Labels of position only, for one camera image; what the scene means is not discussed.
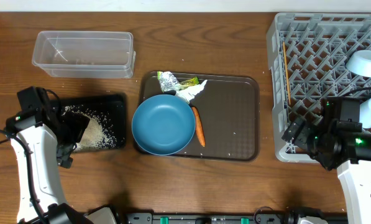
green clip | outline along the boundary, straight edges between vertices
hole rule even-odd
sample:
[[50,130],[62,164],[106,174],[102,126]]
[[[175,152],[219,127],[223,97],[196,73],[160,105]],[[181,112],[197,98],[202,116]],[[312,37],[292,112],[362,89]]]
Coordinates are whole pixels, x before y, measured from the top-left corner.
[[168,224],[168,217],[160,217],[160,224]]
[[240,224],[249,224],[249,219],[248,218],[241,218],[240,219]]

green light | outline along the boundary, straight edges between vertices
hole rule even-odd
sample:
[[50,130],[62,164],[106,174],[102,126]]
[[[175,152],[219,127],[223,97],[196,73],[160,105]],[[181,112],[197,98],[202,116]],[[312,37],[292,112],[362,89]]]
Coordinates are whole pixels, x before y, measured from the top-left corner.
[[363,141],[362,141],[360,138],[356,138],[356,139],[355,139],[355,142],[356,142],[357,144],[361,144],[361,143],[363,143]]

blue plate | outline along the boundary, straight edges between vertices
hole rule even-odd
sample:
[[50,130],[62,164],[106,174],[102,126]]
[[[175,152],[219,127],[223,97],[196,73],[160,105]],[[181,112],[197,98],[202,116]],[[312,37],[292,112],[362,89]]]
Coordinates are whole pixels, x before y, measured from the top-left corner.
[[180,151],[191,141],[195,116],[179,97],[157,95],[137,108],[131,129],[143,150],[166,156]]

brown tabletop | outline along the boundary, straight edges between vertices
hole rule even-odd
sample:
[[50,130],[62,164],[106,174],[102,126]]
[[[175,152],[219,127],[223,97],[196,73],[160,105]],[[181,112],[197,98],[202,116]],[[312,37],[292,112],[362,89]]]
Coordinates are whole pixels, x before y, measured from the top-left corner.
[[[113,203],[155,212],[252,213],[303,205],[344,212],[336,171],[290,164],[274,153],[272,78],[265,34],[274,13],[25,13],[0,12],[0,128],[19,110],[16,93],[31,85],[62,98],[125,93],[127,146],[119,151],[73,155],[60,168],[68,203],[87,211]],[[130,79],[52,78],[32,65],[42,30],[127,31],[137,52]],[[253,162],[207,161],[142,155],[133,148],[131,119],[141,79],[153,70],[242,75],[260,86],[260,154]],[[19,209],[16,156],[0,145],[0,223],[14,223]]]

bowl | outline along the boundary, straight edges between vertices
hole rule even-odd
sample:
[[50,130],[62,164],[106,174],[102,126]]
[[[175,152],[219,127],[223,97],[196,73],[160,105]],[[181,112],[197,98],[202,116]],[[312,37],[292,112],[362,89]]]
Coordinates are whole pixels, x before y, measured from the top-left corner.
[[137,108],[131,129],[141,149],[166,156],[182,150],[192,140],[195,116],[179,97],[157,95]]
[[371,77],[371,50],[355,52],[347,62],[346,67],[352,73]]

